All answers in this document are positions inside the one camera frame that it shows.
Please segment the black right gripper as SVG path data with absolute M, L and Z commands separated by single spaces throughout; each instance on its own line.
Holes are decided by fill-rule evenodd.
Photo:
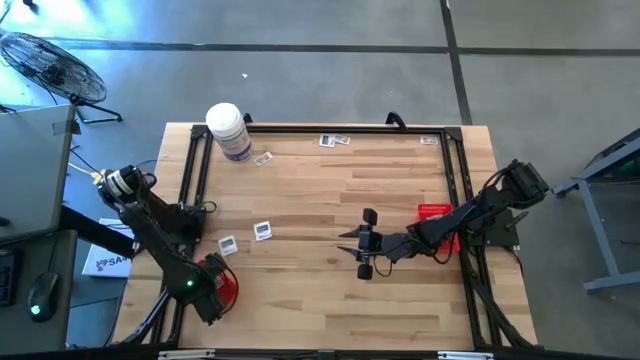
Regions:
M 397 261 L 396 258 L 392 257 L 392 253 L 401 244 L 401 234 L 383 235 L 376 232 L 374 227 L 377 225 L 378 214 L 371 208 L 363 210 L 363 221 L 364 224 L 356 229 L 340 234 L 341 238 L 358 238 L 358 249 L 344 246 L 338 246 L 338 249 L 353 255 L 359 261 L 357 277 L 360 280 L 371 280 L 373 272 L 382 277 L 388 277 L 392 273 L 393 264 Z M 385 256 L 390 259 L 387 273 L 382 273 L 377 268 L 376 258 L 378 256 Z

